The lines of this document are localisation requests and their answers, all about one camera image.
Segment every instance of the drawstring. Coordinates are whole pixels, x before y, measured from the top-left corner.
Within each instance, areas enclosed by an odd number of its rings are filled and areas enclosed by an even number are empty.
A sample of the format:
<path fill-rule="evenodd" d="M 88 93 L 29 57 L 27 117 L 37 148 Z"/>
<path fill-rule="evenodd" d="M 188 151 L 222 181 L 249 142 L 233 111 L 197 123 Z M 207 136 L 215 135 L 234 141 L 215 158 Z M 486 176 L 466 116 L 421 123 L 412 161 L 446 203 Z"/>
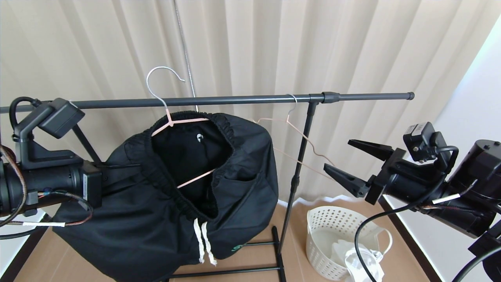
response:
<path fill-rule="evenodd" d="M 198 261 L 200 261 L 200 263 L 204 262 L 203 256 L 205 255 L 205 252 L 204 252 L 204 247 L 203 247 L 203 242 L 202 242 L 202 235 L 203 235 L 203 240 L 205 241 L 205 247 L 207 250 L 207 255 L 209 256 L 210 263 L 212 265 L 216 266 L 217 261 L 211 252 L 209 238 L 207 237 L 207 222 L 204 222 L 202 224 L 202 229 L 200 229 L 200 225 L 198 225 L 198 218 L 195 218 L 195 221 L 193 222 L 193 229 L 195 229 L 196 239 L 198 240 L 198 252 L 200 254 L 200 258 Z"/>

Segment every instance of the black metal rod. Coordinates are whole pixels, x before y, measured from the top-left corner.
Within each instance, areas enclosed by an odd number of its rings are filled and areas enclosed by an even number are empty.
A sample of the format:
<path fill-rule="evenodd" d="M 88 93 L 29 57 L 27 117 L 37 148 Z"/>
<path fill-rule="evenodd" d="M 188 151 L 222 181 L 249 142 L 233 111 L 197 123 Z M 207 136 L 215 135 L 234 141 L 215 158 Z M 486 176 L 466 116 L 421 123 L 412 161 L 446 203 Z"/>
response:
<path fill-rule="evenodd" d="M 295 95 L 298 103 L 333 103 L 348 100 L 412 100 L 414 93 L 378 93 L 378 94 L 339 94 L 323 92 L 321 94 Z M 166 98 L 168 106 L 193 106 L 193 105 L 228 105 L 228 104 L 266 104 L 266 103 L 293 103 L 294 98 L 290 95 L 255 95 L 255 96 L 221 96 L 221 97 L 196 97 L 196 98 Z M 162 102 L 158 99 L 117 99 L 117 100 L 93 100 L 72 102 L 80 109 L 102 108 L 137 108 L 137 107 L 161 107 Z M 16 112 L 33 110 L 31 105 L 18 106 Z M 1 107 L 0 113 L 8 113 L 9 107 Z"/>
<path fill-rule="evenodd" d="M 256 243 L 248 243 L 243 245 L 244 247 L 249 247 L 249 246 L 264 246 L 264 245 L 273 245 L 275 242 L 270 241 L 270 242 L 256 242 Z"/>
<path fill-rule="evenodd" d="M 89 155 L 91 156 L 92 161 L 94 161 L 94 163 L 96 164 L 101 164 L 102 163 L 101 159 L 97 155 L 94 148 L 92 148 L 91 143 L 89 142 L 87 137 L 85 137 L 85 134 L 82 132 L 78 124 L 76 124 L 72 129 L 75 135 L 77 136 L 78 140 L 80 141 L 80 143 L 82 143 L 82 145 L 84 146 L 87 153 L 89 153 Z"/>
<path fill-rule="evenodd" d="M 303 130 L 303 134 L 306 137 L 308 137 L 310 135 L 310 129 L 311 129 L 312 123 L 313 123 L 313 115 L 315 115 L 315 109 L 317 108 L 317 105 L 318 105 L 318 103 L 316 103 L 316 102 L 312 102 L 308 105 L 308 112 L 307 112 L 306 121 L 305 121 L 305 129 Z M 282 229 L 282 236 L 280 237 L 280 245 L 279 245 L 277 254 L 281 254 L 282 248 L 284 247 L 285 234 L 287 232 L 287 226 L 289 225 L 289 220 L 291 217 L 292 202 L 294 201 L 294 198 L 296 196 L 296 191 L 298 190 L 298 186 L 299 186 L 299 173 L 301 172 L 301 167 L 302 167 L 301 163 L 303 162 L 303 158 L 305 156 L 306 144 L 307 144 L 307 141 L 303 137 L 303 139 L 301 140 L 301 146 L 299 147 L 299 155 L 298 155 L 299 162 L 296 164 L 296 171 L 294 172 L 294 176 L 292 176 L 292 180 L 291 180 L 291 193 L 289 195 L 289 201 L 287 204 L 287 211 L 285 213 L 285 219 L 284 219 L 284 226 Z"/>
<path fill-rule="evenodd" d="M 212 276 L 212 275 L 222 275 L 222 274 L 234 274 L 234 273 L 249 273 L 249 272 L 269 271 L 269 270 L 278 270 L 278 269 L 279 269 L 279 267 L 272 266 L 272 267 L 256 267 L 256 268 L 247 268 L 247 269 L 233 269 L 233 270 L 209 271 L 209 272 L 186 273 L 186 274 L 173 274 L 169 277 L 169 279 L 198 277 L 198 276 Z"/>
<path fill-rule="evenodd" d="M 272 227 L 272 236 L 273 236 L 273 242 L 274 242 L 274 247 L 275 247 L 275 255 L 277 256 L 277 266 L 279 267 L 279 281 L 280 282 L 286 282 L 286 277 L 285 277 L 285 267 L 284 267 L 284 261 L 282 260 L 282 254 L 279 251 L 280 248 L 280 242 L 279 242 L 279 233 L 277 231 L 277 227 L 273 226 Z"/>

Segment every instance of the white plastic bag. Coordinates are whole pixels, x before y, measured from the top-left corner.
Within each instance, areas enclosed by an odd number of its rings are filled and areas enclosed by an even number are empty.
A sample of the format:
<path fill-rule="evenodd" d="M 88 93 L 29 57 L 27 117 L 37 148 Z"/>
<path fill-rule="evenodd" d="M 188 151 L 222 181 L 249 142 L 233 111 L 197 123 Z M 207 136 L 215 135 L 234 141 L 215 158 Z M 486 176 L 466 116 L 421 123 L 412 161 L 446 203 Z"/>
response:
<path fill-rule="evenodd" d="M 368 250 L 362 244 L 359 244 L 359 249 L 372 276 L 376 281 L 381 282 L 384 272 L 379 263 L 383 259 L 383 254 L 379 251 Z M 338 242 L 333 243 L 331 260 L 348 269 L 350 277 L 346 279 L 346 282 L 371 282 L 358 259 L 353 242 L 338 240 Z"/>

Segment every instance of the dark baseboard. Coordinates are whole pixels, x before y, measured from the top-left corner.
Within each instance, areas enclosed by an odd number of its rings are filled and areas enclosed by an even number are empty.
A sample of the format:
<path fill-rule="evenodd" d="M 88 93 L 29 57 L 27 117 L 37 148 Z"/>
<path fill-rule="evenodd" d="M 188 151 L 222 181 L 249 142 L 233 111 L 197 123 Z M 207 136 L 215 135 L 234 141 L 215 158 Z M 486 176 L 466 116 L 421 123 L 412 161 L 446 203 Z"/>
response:
<path fill-rule="evenodd" d="M 45 214 L 42 218 L 42 222 L 47 222 L 49 220 L 50 216 L 48 214 Z M 42 236 L 45 234 L 45 231 L 47 231 L 47 227 L 40 227 L 37 231 L 28 236 L 28 239 L 0 278 L 0 282 L 14 282 L 19 274 L 19 271 L 21 271 L 21 268 L 23 268 L 23 265 L 25 265 L 25 262 L 30 257 Z"/>
<path fill-rule="evenodd" d="M 390 211 L 393 209 L 384 197 L 380 197 L 378 202 L 385 211 Z M 390 218 L 393 225 L 395 225 L 395 228 L 397 228 L 398 233 L 400 233 L 407 246 L 409 246 L 409 249 L 416 257 L 417 262 L 424 270 L 426 276 L 428 276 L 428 279 L 430 279 L 430 282 L 443 282 L 442 279 L 440 279 L 440 276 L 438 276 L 435 269 L 431 266 L 430 261 L 428 260 L 428 258 L 426 258 L 421 248 L 417 245 L 414 238 L 410 235 L 407 228 L 405 228 L 405 225 L 402 223 L 398 215 L 390 214 L 388 217 Z"/>

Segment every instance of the wire hanger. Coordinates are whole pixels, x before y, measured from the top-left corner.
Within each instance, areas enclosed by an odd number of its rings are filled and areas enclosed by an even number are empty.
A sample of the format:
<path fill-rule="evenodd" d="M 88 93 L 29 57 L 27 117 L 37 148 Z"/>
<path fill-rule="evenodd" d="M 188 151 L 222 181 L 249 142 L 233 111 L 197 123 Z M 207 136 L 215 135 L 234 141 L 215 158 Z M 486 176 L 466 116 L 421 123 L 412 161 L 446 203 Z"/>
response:
<path fill-rule="evenodd" d="M 198 121 L 208 120 L 207 118 L 190 118 L 190 119 L 172 120 L 172 118 L 170 117 L 169 109 L 167 108 L 167 104 L 165 103 L 165 101 L 162 98 L 160 98 L 157 95 L 155 95 L 155 93 L 153 93 L 153 91 L 151 91 L 151 88 L 150 88 L 150 84 L 149 84 L 150 75 L 151 75 L 151 73 L 153 73 L 157 69 L 168 69 L 168 70 L 170 70 L 171 72 L 173 72 L 177 76 L 177 79 L 179 79 L 182 82 L 185 82 L 184 79 L 182 79 L 181 77 L 179 77 L 179 75 L 177 74 L 177 72 L 175 70 L 173 70 L 173 69 L 171 69 L 169 67 L 165 67 L 165 66 L 155 67 L 152 70 L 150 70 L 150 72 L 148 73 L 148 75 L 146 75 L 146 87 L 148 87 L 148 91 L 150 91 L 151 95 L 153 95 L 155 98 L 157 98 L 158 100 L 160 100 L 162 102 L 162 104 L 165 107 L 165 112 L 167 114 L 167 120 L 168 120 L 168 122 L 166 124 L 164 124 L 159 129 L 155 130 L 151 136 L 155 136 L 159 132 L 161 132 L 162 130 L 166 129 L 167 127 L 174 126 L 175 124 L 178 124 L 178 123 L 188 123 L 188 122 L 198 122 Z"/>
<path fill-rule="evenodd" d="M 157 95 L 155 95 L 155 93 L 153 93 L 153 91 L 150 88 L 150 84 L 149 84 L 150 75 L 151 75 L 151 73 L 153 73 L 157 69 L 168 69 L 168 70 L 170 70 L 171 72 L 173 72 L 177 76 L 177 79 L 179 79 L 182 82 L 185 81 L 184 79 L 182 79 L 181 77 L 179 77 L 179 75 L 177 74 L 177 72 L 175 70 L 173 70 L 173 69 L 171 69 L 169 67 L 165 67 L 165 66 L 155 67 L 155 68 L 153 68 L 153 69 L 150 70 L 150 72 L 148 73 L 148 75 L 146 75 L 146 87 L 148 87 L 148 91 L 150 91 L 151 95 L 153 95 L 155 98 L 157 98 L 158 100 L 160 100 L 162 102 L 162 104 L 165 107 L 165 112 L 167 114 L 167 120 L 168 120 L 168 122 L 165 125 L 163 125 L 159 129 L 155 130 L 151 136 L 155 136 L 159 132 L 161 132 L 162 130 L 166 129 L 167 127 L 174 126 L 175 124 L 178 124 L 178 123 L 188 123 L 188 122 L 198 122 L 198 121 L 208 120 L 208 118 L 191 118 L 191 119 L 172 120 L 172 118 L 170 117 L 169 109 L 167 108 L 167 104 L 165 103 L 165 101 L 162 98 L 160 98 Z M 179 189 L 179 188 L 184 187 L 184 186 L 186 186 L 186 185 L 188 185 L 188 184 L 190 184 L 192 182 L 195 182 L 195 181 L 199 180 L 200 178 L 205 177 L 205 176 L 211 174 L 214 171 L 215 171 L 215 169 L 213 169 L 213 170 L 211 170 L 209 172 L 206 172 L 206 173 L 204 173 L 204 174 L 202 174 L 202 175 L 200 175 L 198 177 L 195 177 L 192 180 L 187 181 L 187 182 L 185 182 L 185 183 L 177 186 L 177 188 Z"/>
<path fill-rule="evenodd" d="M 310 143 L 310 145 L 311 145 L 311 146 L 312 146 L 312 148 L 313 148 L 313 153 L 314 153 L 315 155 L 317 155 L 317 156 L 319 156 L 319 157 L 323 157 L 323 158 L 325 158 L 325 159 L 326 159 L 326 160 L 327 160 L 327 161 L 328 161 L 328 162 L 329 162 L 332 166 L 334 166 L 334 167 L 335 167 L 334 163 L 333 163 L 333 162 L 332 162 L 332 161 L 331 161 L 328 157 L 326 157 L 325 155 L 322 155 L 322 154 L 317 153 L 317 152 L 316 152 L 316 150 L 315 150 L 315 145 L 313 144 L 313 142 L 312 142 L 312 141 L 311 141 L 308 137 L 306 137 L 306 136 L 305 136 L 305 135 L 304 135 L 304 134 L 303 134 L 303 133 L 302 133 L 302 132 L 301 132 L 301 131 L 297 128 L 297 127 L 295 127 L 295 126 L 294 126 L 294 125 L 293 125 L 293 124 L 289 121 L 289 117 L 291 116 L 291 113 L 292 113 L 292 112 L 296 109 L 296 107 L 297 107 L 297 105 L 298 105 L 298 100 L 297 100 L 297 99 L 296 99 L 296 97 L 295 97 L 294 95 L 292 95 L 292 94 L 287 94 L 287 95 L 292 96 L 292 98 L 294 98 L 294 101 L 295 101 L 296 103 L 294 104 L 294 107 L 293 107 L 292 109 L 290 109 L 290 110 L 289 110 L 289 112 L 287 113 L 287 118 L 286 118 L 285 120 L 282 120 L 282 119 L 276 119 L 276 118 L 267 118 L 267 117 L 262 117 L 262 118 L 258 119 L 258 121 L 257 121 L 257 122 L 255 122 L 255 123 L 258 123 L 258 124 L 259 124 L 259 122 L 260 122 L 261 120 L 281 121 L 281 122 L 285 122 L 285 123 L 287 123 L 287 124 L 288 124 L 288 125 L 290 125 L 292 128 L 294 128 L 297 132 L 299 132 L 299 134 L 301 134 L 301 135 L 303 136 L 303 138 L 304 138 L 304 139 L 305 139 L 308 143 Z M 317 171 L 316 169 L 314 169 L 314 168 L 312 168 L 312 167 L 310 167 L 310 166 L 308 166 L 308 165 L 304 164 L 303 162 L 300 162 L 299 160 L 297 160 L 297 159 L 295 159 L 294 157 L 292 157 L 292 156 L 288 155 L 287 153 L 285 153 L 285 152 L 283 152 L 283 151 L 281 151 L 281 150 L 277 149 L 276 147 L 273 147 L 273 149 L 274 149 L 275 151 L 279 152 L 279 153 L 282 153 L 282 154 L 283 154 L 283 155 L 285 155 L 286 157 L 288 157 L 288 158 L 292 159 L 292 160 L 293 160 L 293 161 L 295 161 L 296 163 L 300 163 L 301 165 L 303 165 L 303 166 L 305 166 L 305 167 L 309 168 L 310 170 L 312 170 L 312 171 L 314 171 L 314 172 L 316 172 L 316 173 L 318 173 L 318 174 L 322 175 L 323 177 L 325 177 L 325 178 L 327 178 L 327 179 L 329 179 L 329 180 L 332 180 L 332 181 L 333 181 L 333 179 L 332 179 L 331 177 L 329 177 L 328 175 L 323 174 L 323 173 L 321 173 L 321 172 Z"/>

